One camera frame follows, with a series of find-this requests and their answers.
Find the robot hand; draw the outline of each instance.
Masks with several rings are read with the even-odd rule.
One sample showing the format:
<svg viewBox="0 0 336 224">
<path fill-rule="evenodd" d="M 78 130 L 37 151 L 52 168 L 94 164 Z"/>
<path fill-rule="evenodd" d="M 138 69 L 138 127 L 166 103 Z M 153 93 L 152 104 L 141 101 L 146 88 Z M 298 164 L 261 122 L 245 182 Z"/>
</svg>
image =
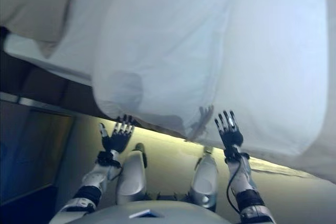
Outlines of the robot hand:
<svg viewBox="0 0 336 224">
<path fill-rule="evenodd" d="M 221 124 L 219 124 L 218 119 L 215 119 L 215 123 L 225 148 L 229 149 L 233 145 L 240 147 L 243 143 L 243 135 L 239 131 L 233 111 L 230 111 L 230 115 L 228 115 L 228 113 L 224 110 L 223 114 L 225 120 L 222 114 L 218 114 Z"/>
<path fill-rule="evenodd" d="M 125 115 L 122 120 L 118 117 L 115 124 L 111 137 L 108 136 L 105 126 L 102 123 L 99 124 L 102 144 L 106 152 L 115 150 L 122 153 L 134 131 L 133 119 Z"/>
</svg>

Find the robotic arm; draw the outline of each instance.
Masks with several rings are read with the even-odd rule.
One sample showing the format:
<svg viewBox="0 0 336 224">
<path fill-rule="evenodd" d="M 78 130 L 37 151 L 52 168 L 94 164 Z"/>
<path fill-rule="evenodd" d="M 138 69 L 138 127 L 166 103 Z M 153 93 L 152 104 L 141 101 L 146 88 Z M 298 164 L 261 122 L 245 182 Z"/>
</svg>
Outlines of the robotic arm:
<svg viewBox="0 0 336 224">
<path fill-rule="evenodd" d="M 118 162 L 119 153 L 123 152 L 132 136 L 134 125 L 132 117 L 117 119 L 111 137 L 105 126 L 99 124 L 102 144 L 105 151 L 99 152 L 93 169 L 84 175 L 82 184 L 73 198 L 52 218 L 50 224 L 63 224 L 92 213 L 106 191 L 107 183 L 117 178 L 122 168 Z"/>
<path fill-rule="evenodd" d="M 225 146 L 225 163 L 230 171 L 226 197 L 233 209 L 240 215 L 242 223 L 276 223 L 252 180 L 248 162 L 249 155 L 240 150 L 243 135 L 239 131 L 235 115 L 233 111 L 230 111 L 230 115 L 226 111 L 223 114 L 224 117 L 221 114 L 218 115 L 219 120 L 215 119 L 215 123 Z M 230 200 L 230 188 L 236 198 L 238 208 Z"/>
</svg>

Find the white robot leg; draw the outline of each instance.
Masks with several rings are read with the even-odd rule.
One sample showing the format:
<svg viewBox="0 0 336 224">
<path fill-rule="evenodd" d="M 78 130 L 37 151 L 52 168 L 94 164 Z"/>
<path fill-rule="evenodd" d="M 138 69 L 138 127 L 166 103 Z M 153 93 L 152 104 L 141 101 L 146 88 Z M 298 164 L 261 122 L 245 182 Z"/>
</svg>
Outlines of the white robot leg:
<svg viewBox="0 0 336 224">
<path fill-rule="evenodd" d="M 198 161 L 189 190 L 192 203 L 215 211 L 218 193 L 218 170 L 211 151 L 205 148 L 204 156 Z"/>
<path fill-rule="evenodd" d="M 146 195 L 146 155 L 142 143 L 138 143 L 123 163 L 123 171 L 116 190 L 117 205 L 143 200 Z"/>
</svg>

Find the floor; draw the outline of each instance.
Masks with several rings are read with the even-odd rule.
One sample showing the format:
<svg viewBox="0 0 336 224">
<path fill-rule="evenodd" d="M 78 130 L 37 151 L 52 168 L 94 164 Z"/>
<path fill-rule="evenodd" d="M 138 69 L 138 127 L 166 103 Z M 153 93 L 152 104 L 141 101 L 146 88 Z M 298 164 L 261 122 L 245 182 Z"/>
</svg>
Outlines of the floor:
<svg viewBox="0 0 336 224">
<path fill-rule="evenodd" d="M 77 117 L 75 121 L 58 174 L 57 210 L 74 195 L 80 186 L 82 176 L 92 169 L 98 152 L 102 150 L 99 122 L 105 124 L 108 132 L 112 131 L 114 127 L 112 121 L 84 115 Z M 160 191 L 162 194 L 187 192 L 195 164 L 202 155 L 203 146 L 135 128 L 127 149 L 120 155 L 121 162 L 138 142 L 145 145 L 148 157 L 146 169 L 148 190 Z M 239 217 L 225 198 L 228 168 L 224 163 L 223 151 L 214 149 L 213 156 L 219 171 L 216 212 L 232 223 L 237 223 Z M 278 223 L 336 223 L 335 184 L 257 159 L 252 161 L 251 166 L 254 170 L 254 181 Z M 116 182 L 112 182 L 109 185 L 98 209 L 114 204 L 115 184 Z"/>
</svg>

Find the black cable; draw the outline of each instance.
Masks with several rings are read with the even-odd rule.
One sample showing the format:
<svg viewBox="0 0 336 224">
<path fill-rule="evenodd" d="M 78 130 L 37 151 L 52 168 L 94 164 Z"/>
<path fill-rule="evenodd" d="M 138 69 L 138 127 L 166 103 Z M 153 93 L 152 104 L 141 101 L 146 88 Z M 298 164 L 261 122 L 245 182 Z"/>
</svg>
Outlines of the black cable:
<svg viewBox="0 0 336 224">
<path fill-rule="evenodd" d="M 122 173 L 122 171 L 123 171 L 123 167 L 121 167 L 120 172 L 119 172 L 117 175 L 115 175 L 110 181 L 112 182 L 112 181 L 114 181 L 116 178 L 118 178 L 118 177 L 120 176 L 120 174 Z"/>
<path fill-rule="evenodd" d="M 230 186 L 231 186 L 231 183 L 232 181 L 234 180 L 234 178 L 236 177 L 240 167 L 242 166 L 242 159 L 239 160 L 239 166 L 237 168 L 237 170 L 235 171 L 235 173 L 233 174 L 232 178 L 229 180 L 229 184 L 227 185 L 226 187 L 226 198 L 227 198 L 227 201 L 229 201 L 229 204 L 232 206 L 232 208 L 238 213 L 240 214 L 239 210 L 233 205 L 231 199 L 230 199 L 230 196 L 229 196 L 229 189 L 230 189 Z"/>
</svg>

